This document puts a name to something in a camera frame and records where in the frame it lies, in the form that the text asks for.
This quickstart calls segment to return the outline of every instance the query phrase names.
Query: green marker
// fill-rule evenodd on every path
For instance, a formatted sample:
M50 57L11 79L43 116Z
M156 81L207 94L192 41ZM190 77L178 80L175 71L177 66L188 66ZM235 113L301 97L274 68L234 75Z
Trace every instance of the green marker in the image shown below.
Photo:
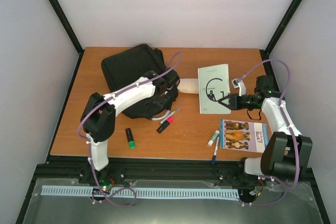
M135 142L134 142L134 138L131 132L130 128L126 129L126 136L127 136L127 141L128 141L128 146L130 147L130 149L134 149L135 148Z

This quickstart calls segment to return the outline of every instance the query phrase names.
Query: wooden table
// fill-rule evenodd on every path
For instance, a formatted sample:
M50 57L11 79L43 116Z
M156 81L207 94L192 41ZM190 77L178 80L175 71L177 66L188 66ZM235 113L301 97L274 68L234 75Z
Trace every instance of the wooden table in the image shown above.
M76 135L80 117L91 94L109 93L101 70L101 61L127 48L87 47L80 64L72 91L64 111L51 155L87 156L85 141ZM184 58L176 67L180 78L197 78L197 69L218 64L229 64L229 78L241 77L255 64L261 62L258 49L222 49L222 48L160 48L165 62L178 51L183 51ZM261 66L252 72L244 83L247 93L253 93L257 76L265 74ZM237 92L230 84L232 93ZM180 111L174 116L174 122L162 133L156 129L158 122L147 119L130 119L123 114L116 118L115 132L109 139L108 155L111 157L138 158L177 158L211 159L214 147L207 145L215 130L219 129L220 119L251 121L246 110L232 111L230 115L206 115L199 113L198 94L180 93L174 108ZM252 111L253 118L258 118L258 111ZM267 122L262 114L262 121ZM136 148L129 149L125 134L131 128ZM219 149L218 160L238 160L242 157L260 157L259 153Z

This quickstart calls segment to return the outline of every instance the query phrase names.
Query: dog picture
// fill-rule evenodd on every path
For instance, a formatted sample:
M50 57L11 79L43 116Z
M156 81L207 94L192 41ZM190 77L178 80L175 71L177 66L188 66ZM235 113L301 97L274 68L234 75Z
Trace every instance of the dog picture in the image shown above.
M224 121L225 127L228 130L248 130L248 123L238 123L232 121Z
M247 142L243 142L243 143L241 143L241 142L234 142L234 143L226 142L225 146L228 147L229 149L232 149L232 148L243 149L243 148L245 148L245 149L248 150L248 143Z
M251 133L244 131L225 130L225 139L230 142L239 142L242 140L251 140Z

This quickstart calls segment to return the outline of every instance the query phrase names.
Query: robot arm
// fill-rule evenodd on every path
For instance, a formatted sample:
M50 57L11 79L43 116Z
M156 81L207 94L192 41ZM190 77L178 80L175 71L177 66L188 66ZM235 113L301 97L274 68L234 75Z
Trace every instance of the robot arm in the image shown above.
M156 76L155 72L149 71L136 82L116 92L105 95L94 93L89 98L81 121L97 104L109 100L95 111L83 125L83 130L89 139L91 158L96 170L102 170L109 162L107 157L108 139L114 133L116 116L135 103L145 98L161 96L167 90L167 83L163 78L158 78L155 81L150 80Z
M309 137L302 136L295 127L287 112L286 102L282 100L279 106L281 93L274 90L272 77L258 77L253 95L244 94L245 85L240 82L242 81L233 80L234 87L240 89L239 94L229 94L218 102L231 110L261 109L267 117L272 133L262 157L245 160L245 172L252 175L264 174L282 178L295 176L296 161L293 152L293 139L288 129L289 125L293 129L298 143L300 176L304 176L312 149L312 141Z

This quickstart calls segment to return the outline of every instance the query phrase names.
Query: white booklet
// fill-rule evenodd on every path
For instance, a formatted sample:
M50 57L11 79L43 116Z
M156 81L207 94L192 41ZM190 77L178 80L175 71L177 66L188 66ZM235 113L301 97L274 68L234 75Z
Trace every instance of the white booklet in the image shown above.
M218 103L230 92L228 64L199 68L198 86L201 114L231 114L230 109Z

